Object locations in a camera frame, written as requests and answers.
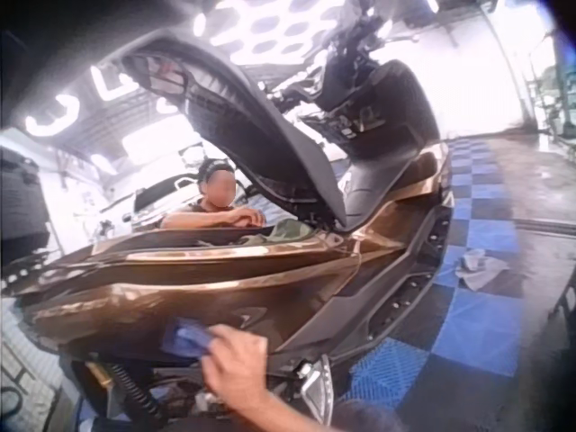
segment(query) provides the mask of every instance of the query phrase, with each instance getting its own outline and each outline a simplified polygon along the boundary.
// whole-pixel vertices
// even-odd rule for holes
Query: motorcycle
[[[382,23],[364,10],[326,42],[325,65],[271,94],[189,31],[153,31],[105,58],[177,106],[298,220],[281,238],[277,227],[133,233],[4,290],[25,335],[60,356],[94,408],[92,430],[121,413],[146,430],[225,421],[198,362],[205,329],[219,323],[266,337],[269,390],[329,425],[349,366],[424,296],[446,247],[450,164],[415,75],[369,57],[365,41]],[[348,154],[343,191],[320,146],[283,117],[301,103],[320,109],[301,120]]]

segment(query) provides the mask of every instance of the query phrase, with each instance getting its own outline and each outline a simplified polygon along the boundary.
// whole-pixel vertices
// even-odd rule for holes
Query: checkered floor tile
[[[491,430],[518,365],[524,301],[509,194],[486,143],[450,148],[455,203],[443,264],[411,314],[352,370],[347,395],[397,407],[416,432]],[[473,248],[510,265],[478,292],[455,274]]]
[[[353,367],[352,386],[344,399],[360,399],[394,409],[427,358],[427,351],[388,338]]]

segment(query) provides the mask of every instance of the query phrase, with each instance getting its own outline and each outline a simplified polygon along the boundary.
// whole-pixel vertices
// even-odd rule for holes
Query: cloth
[[[312,233],[312,228],[294,219],[280,220],[269,236],[256,234],[255,236],[244,236],[240,238],[239,244],[243,246],[255,246],[270,243],[281,243],[284,241],[301,239]]]
[[[456,268],[456,276],[463,279],[468,288],[478,291],[502,271],[509,269],[505,261],[486,256],[484,249],[473,249],[463,255],[460,265]]]

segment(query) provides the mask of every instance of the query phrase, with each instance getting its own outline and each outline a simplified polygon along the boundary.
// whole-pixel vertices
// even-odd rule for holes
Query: human hand
[[[234,227],[263,227],[264,214],[256,209],[239,207],[226,213],[228,223]]]
[[[268,341],[225,325],[210,328],[215,338],[202,358],[202,374],[208,387],[228,407],[248,417],[261,410],[269,398],[266,389]]]

